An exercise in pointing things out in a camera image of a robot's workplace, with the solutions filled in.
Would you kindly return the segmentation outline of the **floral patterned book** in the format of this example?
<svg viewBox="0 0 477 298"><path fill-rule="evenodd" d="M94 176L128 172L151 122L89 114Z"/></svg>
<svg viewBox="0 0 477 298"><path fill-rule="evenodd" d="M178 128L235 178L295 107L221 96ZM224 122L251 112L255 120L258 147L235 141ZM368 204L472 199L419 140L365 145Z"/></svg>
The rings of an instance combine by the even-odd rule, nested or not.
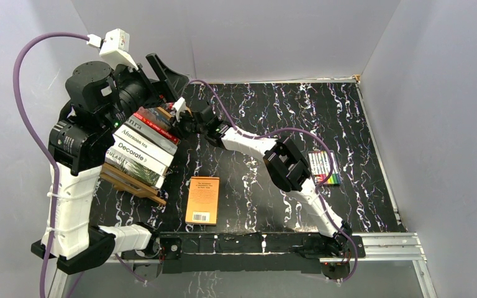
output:
<svg viewBox="0 0 477 298"><path fill-rule="evenodd" d="M149 121L153 122L155 125L157 125L163 130L169 131L171 128L170 119L172 118L172 115L162 107L154 107L147 109L141 107L137 111L137 113L142 115Z"/></svg>

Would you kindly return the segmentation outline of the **red comic treehouse book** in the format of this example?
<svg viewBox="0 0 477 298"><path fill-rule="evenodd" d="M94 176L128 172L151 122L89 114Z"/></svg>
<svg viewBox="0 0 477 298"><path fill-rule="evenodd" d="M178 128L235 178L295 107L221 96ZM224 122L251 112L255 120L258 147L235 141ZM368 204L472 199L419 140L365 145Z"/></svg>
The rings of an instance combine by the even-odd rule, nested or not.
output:
<svg viewBox="0 0 477 298"><path fill-rule="evenodd" d="M171 141L173 144L178 145L180 142L180 139L173 134L169 133L169 131L161 128L158 126L155 122L152 120L144 117L143 115L139 114L138 112L133 113L133 115L140 121L142 121L144 124L149 126L150 128L154 129L156 132L158 132L161 136L165 137L169 141Z"/></svg>

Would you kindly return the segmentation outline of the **grey book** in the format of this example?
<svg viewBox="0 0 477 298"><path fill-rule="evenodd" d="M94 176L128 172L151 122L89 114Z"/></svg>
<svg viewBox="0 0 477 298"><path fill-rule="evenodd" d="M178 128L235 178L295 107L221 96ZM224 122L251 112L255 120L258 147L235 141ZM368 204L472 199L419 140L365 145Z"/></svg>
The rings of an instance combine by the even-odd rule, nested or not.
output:
<svg viewBox="0 0 477 298"><path fill-rule="evenodd" d="M149 141L153 142L155 145L159 146L161 149L165 150L171 155L175 155L178 147L169 139L164 137L160 132L156 131L151 126L142 122L136 116L132 115L125 121L125 125L134 129L136 132L141 134L143 137L147 138Z"/></svg>

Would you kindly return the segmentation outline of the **white Afternoon tea book box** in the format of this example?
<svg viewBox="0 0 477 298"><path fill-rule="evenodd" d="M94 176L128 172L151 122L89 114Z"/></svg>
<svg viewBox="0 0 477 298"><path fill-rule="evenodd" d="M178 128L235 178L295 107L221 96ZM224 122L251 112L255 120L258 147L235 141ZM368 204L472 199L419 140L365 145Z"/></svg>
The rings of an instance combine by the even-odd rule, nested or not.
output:
<svg viewBox="0 0 477 298"><path fill-rule="evenodd" d="M127 125L122 125L118 130L116 130L114 132L114 136L125 140L127 143L138 148L146 155L154 158L166 167L169 167L173 161L173 155L147 140L145 137Z"/></svg>

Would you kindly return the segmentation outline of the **brown Decorate Furniture book box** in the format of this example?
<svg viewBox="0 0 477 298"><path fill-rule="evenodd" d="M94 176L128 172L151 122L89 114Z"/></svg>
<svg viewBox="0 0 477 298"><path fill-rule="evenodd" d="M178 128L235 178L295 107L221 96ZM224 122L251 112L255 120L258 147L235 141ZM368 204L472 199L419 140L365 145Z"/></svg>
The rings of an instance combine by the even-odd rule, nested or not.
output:
<svg viewBox="0 0 477 298"><path fill-rule="evenodd" d="M145 166L146 168L152 170L153 172L161 176L164 176L167 172L167 167L165 165L161 164L154 158L146 155L138 148L134 147L133 145L127 143L125 140L117 136L114 136L113 147L126 157L130 158L132 161L142 166Z"/></svg>

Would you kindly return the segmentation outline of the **orange paperback book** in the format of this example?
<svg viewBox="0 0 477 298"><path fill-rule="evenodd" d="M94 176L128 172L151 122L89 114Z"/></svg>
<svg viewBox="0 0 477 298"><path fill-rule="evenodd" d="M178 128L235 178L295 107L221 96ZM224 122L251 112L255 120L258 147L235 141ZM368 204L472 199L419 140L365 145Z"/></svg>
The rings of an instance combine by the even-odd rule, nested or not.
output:
<svg viewBox="0 0 477 298"><path fill-rule="evenodd" d="M189 182L184 221L193 225L216 225L220 178L193 176Z"/></svg>

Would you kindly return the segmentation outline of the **white palm leaf book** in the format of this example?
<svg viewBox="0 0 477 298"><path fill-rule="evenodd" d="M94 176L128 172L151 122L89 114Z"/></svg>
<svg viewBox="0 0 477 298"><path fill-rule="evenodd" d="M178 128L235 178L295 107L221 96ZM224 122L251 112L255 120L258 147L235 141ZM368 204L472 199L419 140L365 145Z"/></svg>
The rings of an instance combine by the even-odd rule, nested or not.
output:
<svg viewBox="0 0 477 298"><path fill-rule="evenodd" d="M163 186L165 178L162 175L126 157L115 149L107 151L105 162L154 189L161 189Z"/></svg>

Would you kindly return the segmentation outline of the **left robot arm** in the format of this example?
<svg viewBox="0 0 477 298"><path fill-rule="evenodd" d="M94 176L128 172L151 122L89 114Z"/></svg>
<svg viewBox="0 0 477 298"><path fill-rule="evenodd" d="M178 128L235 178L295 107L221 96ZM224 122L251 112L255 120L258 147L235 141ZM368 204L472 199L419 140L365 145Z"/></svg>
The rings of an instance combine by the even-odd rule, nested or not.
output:
<svg viewBox="0 0 477 298"><path fill-rule="evenodd" d="M55 258L57 268L66 274L97 268L125 251L137 250L145 258L160 252L161 243L147 224L104 227L89 222L106 153L115 143L114 132L141 107L177 101L189 81L158 55L146 59L155 79L148 78L141 65L113 67L89 61L66 80L70 99L48 139L53 182L47 230L31 246L35 255Z"/></svg>

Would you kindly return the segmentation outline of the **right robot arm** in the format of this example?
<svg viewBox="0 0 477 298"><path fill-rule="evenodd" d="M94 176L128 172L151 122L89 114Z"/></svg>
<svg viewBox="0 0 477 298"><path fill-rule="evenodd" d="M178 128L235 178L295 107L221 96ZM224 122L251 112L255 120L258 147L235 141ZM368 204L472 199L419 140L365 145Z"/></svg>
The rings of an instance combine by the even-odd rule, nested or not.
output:
<svg viewBox="0 0 477 298"><path fill-rule="evenodd" d="M215 147L264 162L273 184L297 199L314 220L319 233L326 238L328 255L340 257L349 250L350 225L316 191L310 164L289 136L254 135L218 118L210 106L192 112L174 104L173 110L175 114L170 123L182 137L200 134Z"/></svg>

